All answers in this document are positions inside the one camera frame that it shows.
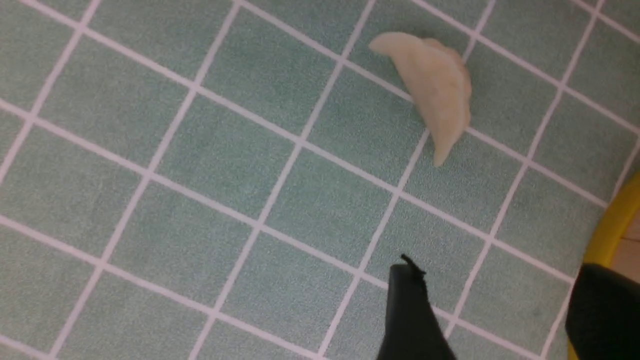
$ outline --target yellow object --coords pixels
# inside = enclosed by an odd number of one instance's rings
[[[593,232],[582,262],[610,268],[620,240],[639,209],[640,172],[623,186],[616,198],[609,204],[609,208]],[[568,341],[568,347],[569,360],[578,360],[570,341]]]

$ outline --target floor tile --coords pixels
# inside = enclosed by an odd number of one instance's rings
[[[568,290],[568,283],[492,247],[460,317],[538,353]]]
[[[48,352],[93,267],[7,227],[0,238],[0,334]]]
[[[640,3],[629,0],[608,0],[602,13],[635,34],[640,34]]]
[[[63,359],[185,359],[203,313],[102,274],[60,351]]]
[[[270,1],[251,0],[264,11],[340,54],[367,0]]]
[[[231,1],[103,0],[90,27],[193,79]]]
[[[295,354],[237,327],[216,320],[198,353],[200,360],[302,360]]]
[[[558,104],[534,159],[579,187],[611,197],[636,136],[570,96]]]
[[[91,0],[38,0],[38,2],[80,21]]]
[[[99,257],[139,181],[34,127],[0,187],[0,213]]]
[[[203,304],[213,304],[251,227],[152,183],[110,262]]]
[[[267,225],[358,266],[391,194],[303,150]]]
[[[618,30],[596,22],[569,85],[640,126],[640,46]]]
[[[351,278],[333,265],[262,234],[222,311],[316,350]]]
[[[527,154],[557,89],[480,43],[467,68],[473,84],[471,126]]]
[[[395,185],[423,132],[412,103],[344,69],[309,141]]]
[[[428,3],[464,25],[474,28],[489,0],[429,0]]]
[[[449,336],[449,346],[451,346],[453,352],[458,356],[458,359],[527,359],[459,326],[456,326],[451,336]]]
[[[387,291],[360,281],[326,356],[334,360],[375,359],[385,335],[386,311]]]
[[[299,134],[334,67],[330,58],[241,10],[204,85]]]
[[[399,88],[404,88],[404,85],[391,59],[369,50],[371,40],[388,31],[436,38],[460,54],[468,43],[466,34],[409,0],[376,1],[349,59]]]
[[[498,1],[483,34],[559,79],[588,22],[571,1]]]
[[[529,169],[496,237],[574,276],[604,209]]]
[[[484,241],[423,209],[399,200],[380,237],[367,273],[386,281],[402,253],[427,272],[429,301],[453,312]]]
[[[0,110],[0,159],[6,156],[23,124],[19,117]]]
[[[197,97],[158,172],[257,218],[292,150],[289,140]]]
[[[500,211],[520,163],[468,134],[440,168],[433,167],[433,142],[427,142],[406,192],[488,232]]]
[[[41,116],[146,166],[186,94],[182,85],[83,38]]]
[[[553,342],[551,343],[551,347],[549,348],[549,353],[547,354],[548,360],[565,360],[567,359],[568,352],[568,340],[566,335],[566,330],[564,329],[564,323],[566,321],[566,315],[564,316],[560,326],[556,331],[556,336],[554,337]]]
[[[3,1],[0,34],[0,97],[30,110],[72,30],[17,1]]]
[[[35,357],[28,356],[18,350],[0,345],[0,359],[2,360],[35,360]]]

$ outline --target tile floor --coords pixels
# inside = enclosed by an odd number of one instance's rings
[[[407,252],[460,359],[566,358],[638,4],[0,0],[0,357],[372,359]],[[384,31],[468,60],[442,168]]]

